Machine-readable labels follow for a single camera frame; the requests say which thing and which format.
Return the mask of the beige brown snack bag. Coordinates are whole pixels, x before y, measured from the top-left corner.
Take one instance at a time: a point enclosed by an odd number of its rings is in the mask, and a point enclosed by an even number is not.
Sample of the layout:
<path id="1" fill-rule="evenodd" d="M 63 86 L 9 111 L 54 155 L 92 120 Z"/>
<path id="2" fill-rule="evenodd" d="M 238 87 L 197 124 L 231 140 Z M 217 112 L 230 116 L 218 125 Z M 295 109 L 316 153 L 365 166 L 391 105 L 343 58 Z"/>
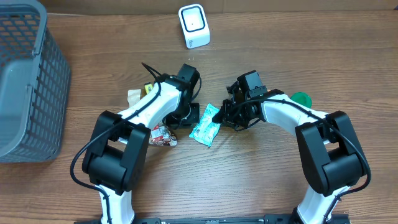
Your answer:
<path id="1" fill-rule="evenodd" d="M 127 102 L 132 108 L 141 99 L 141 89 L 129 90 L 127 92 Z M 176 146 L 177 138 L 168 127 L 161 121 L 151 131 L 149 144 L 157 146 Z"/>

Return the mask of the green lid round jar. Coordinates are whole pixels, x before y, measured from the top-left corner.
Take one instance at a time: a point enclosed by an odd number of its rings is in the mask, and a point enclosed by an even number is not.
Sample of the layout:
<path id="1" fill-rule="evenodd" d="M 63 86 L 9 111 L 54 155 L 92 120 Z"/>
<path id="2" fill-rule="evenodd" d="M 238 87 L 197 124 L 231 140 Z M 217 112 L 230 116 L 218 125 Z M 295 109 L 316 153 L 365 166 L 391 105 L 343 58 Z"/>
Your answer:
<path id="1" fill-rule="evenodd" d="M 290 99 L 300 105 L 307 107 L 307 108 L 312 107 L 311 97 L 304 92 L 296 92 L 290 97 Z"/>

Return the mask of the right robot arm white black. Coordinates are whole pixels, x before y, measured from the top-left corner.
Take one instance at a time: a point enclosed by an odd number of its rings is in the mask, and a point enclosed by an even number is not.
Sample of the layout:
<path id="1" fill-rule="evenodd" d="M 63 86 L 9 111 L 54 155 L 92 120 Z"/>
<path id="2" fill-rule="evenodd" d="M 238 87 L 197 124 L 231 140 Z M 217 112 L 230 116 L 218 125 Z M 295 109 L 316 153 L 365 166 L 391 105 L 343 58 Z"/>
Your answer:
<path id="1" fill-rule="evenodd" d="M 291 215 L 266 215 L 265 223 L 349 223 L 347 215 L 333 209 L 344 195 L 359 192 L 371 180 L 371 170 L 349 116 L 342 112 L 313 110 L 292 100 L 283 91 L 268 90 L 253 70 L 227 87 L 213 117 L 243 131 L 263 121 L 296 137 L 301 165 L 308 182 L 303 200 Z"/>

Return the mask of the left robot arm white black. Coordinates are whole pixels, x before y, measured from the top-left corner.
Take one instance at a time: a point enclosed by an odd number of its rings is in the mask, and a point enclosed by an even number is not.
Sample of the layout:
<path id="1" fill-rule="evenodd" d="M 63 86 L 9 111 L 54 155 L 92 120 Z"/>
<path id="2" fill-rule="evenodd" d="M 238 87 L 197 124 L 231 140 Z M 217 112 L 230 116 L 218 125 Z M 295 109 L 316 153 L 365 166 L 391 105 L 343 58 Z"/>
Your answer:
<path id="1" fill-rule="evenodd" d="M 144 170 L 151 131 L 160 122 L 178 129 L 199 121 L 194 88 L 201 86 L 201 77 L 195 67 L 184 64 L 176 75 L 144 68 L 154 77 L 153 90 L 129 109 L 102 112 L 90 141 L 70 165 L 74 182 L 99 193 L 102 216 L 97 223 L 133 223 L 132 190 Z"/>

